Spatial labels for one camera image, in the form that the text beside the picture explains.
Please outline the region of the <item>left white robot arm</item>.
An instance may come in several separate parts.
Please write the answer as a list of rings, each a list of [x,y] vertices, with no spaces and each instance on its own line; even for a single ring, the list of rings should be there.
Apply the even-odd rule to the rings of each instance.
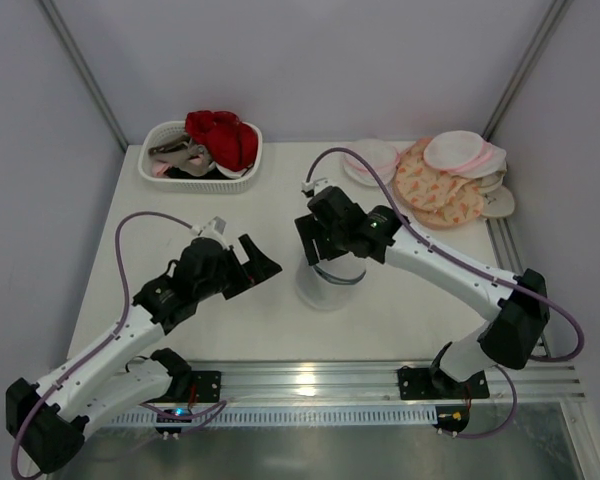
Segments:
[[[169,348],[155,351],[137,373],[120,371],[194,316],[203,301],[216,295],[229,300],[281,273],[281,266],[249,236],[239,242],[245,262],[221,235],[195,236],[165,273],[126,297],[120,319],[85,350],[36,381],[19,378],[7,388],[14,478],[22,476],[21,453],[40,475],[54,473],[118,414],[162,397],[176,399],[188,390],[192,370]]]

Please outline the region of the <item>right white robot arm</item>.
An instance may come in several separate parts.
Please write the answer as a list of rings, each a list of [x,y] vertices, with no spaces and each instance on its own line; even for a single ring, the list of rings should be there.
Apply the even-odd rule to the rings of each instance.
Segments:
[[[386,206],[365,212],[339,187],[324,180],[302,187],[308,214],[295,221],[307,262],[355,256],[415,274],[471,307],[484,326],[447,343],[427,370],[437,396],[461,398],[471,377],[492,366],[523,369],[549,313],[541,302],[544,277],[528,269],[518,276],[490,268],[455,250],[444,251]]]

